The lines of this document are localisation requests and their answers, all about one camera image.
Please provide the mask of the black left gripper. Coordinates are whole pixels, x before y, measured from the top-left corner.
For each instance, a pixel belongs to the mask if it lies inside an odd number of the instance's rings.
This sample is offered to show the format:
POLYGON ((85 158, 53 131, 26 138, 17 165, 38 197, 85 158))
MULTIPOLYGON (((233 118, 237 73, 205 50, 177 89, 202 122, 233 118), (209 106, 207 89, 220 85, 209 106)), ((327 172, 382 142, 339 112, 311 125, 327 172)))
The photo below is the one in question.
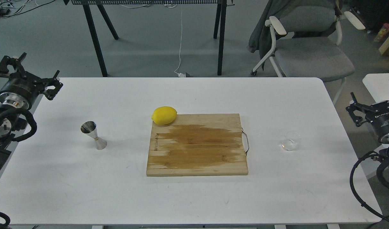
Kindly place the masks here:
POLYGON ((21 62, 26 55, 27 53, 23 52, 18 58, 4 56, 0 61, 0 77, 9 79, 0 91, 0 103, 14 101, 12 106, 29 110, 40 94, 50 101, 53 100, 63 84, 58 78, 60 71, 56 71, 52 78, 43 78, 42 82, 38 82, 40 77, 25 72, 21 62), (10 73, 8 66, 12 66, 15 72, 10 73))

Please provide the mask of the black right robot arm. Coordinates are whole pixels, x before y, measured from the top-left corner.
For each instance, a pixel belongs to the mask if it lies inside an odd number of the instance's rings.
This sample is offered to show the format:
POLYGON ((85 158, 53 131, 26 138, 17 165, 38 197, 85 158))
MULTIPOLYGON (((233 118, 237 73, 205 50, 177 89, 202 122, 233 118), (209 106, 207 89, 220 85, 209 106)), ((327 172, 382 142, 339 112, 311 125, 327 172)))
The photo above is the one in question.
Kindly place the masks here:
MULTIPOLYGON (((360 127, 364 123, 369 123, 372 127, 372 130, 376 136, 378 142, 382 144, 389 145, 389 100, 375 103, 372 105, 361 104, 357 101, 354 93, 351 93, 352 101, 349 106, 346 107, 346 110, 353 120, 354 124, 357 127, 360 127)), ((389 146, 386 149, 381 149, 379 152, 370 151, 360 157, 356 163, 353 165, 353 168, 349 175, 349 184, 351 191, 357 201, 364 207, 366 210, 372 214, 380 217, 382 220, 389 222, 389 217, 378 213, 372 207, 370 207, 357 193, 353 178, 354 172, 358 168, 359 164, 371 158, 374 161, 378 161, 380 164, 376 169, 376 177, 379 182, 389 189, 389 146)))

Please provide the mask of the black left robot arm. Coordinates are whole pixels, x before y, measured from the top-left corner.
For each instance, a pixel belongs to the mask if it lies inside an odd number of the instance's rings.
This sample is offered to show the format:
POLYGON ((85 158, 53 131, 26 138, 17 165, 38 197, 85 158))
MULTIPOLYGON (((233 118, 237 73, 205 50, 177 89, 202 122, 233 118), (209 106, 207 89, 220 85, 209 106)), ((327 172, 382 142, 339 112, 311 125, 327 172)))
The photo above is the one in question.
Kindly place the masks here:
POLYGON ((63 84, 58 79, 59 71, 51 78, 40 78, 27 72, 22 61, 23 53, 14 58, 4 56, 0 62, 0 77, 7 83, 0 90, 0 171, 6 164, 11 151, 11 142, 22 142, 37 131, 37 123, 30 109, 39 95, 53 100, 63 84))

